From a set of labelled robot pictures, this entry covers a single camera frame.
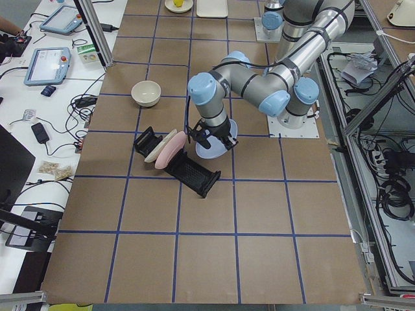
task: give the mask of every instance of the small box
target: small box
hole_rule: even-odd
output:
[[[84,63],[91,63],[98,60],[98,54],[93,44],[78,47],[78,55]]]

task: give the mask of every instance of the white bowl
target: white bowl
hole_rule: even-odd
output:
[[[161,95],[161,87],[154,81],[146,80],[138,82],[131,89],[132,98],[143,107],[151,107],[158,103]]]

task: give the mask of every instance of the white tray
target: white tray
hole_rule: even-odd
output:
[[[198,17],[228,17],[227,0],[197,0],[196,15]]]

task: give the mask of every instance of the power adapter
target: power adapter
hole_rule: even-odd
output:
[[[95,105],[97,103],[98,97],[96,96],[86,96],[75,99],[74,104],[78,109],[82,109],[88,106]]]
[[[113,25],[104,24],[104,23],[101,23],[101,27],[102,27],[102,31],[105,31],[105,32],[113,32],[113,30],[118,30],[119,29],[119,28],[117,28]]]
[[[39,123],[33,124],[32,131],[38,143],[45,144],[47,141],[49,141],[49,136],[47,135],[46,130],[43,127],[42,123],[39,122]]]

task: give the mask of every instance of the pink plate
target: pink plate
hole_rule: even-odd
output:
[[[165,168],[171,159],[183,148],[186,142],[186,134],[181,131],[178,132],[163,148],[156,160],[155,167],[158,170]]]

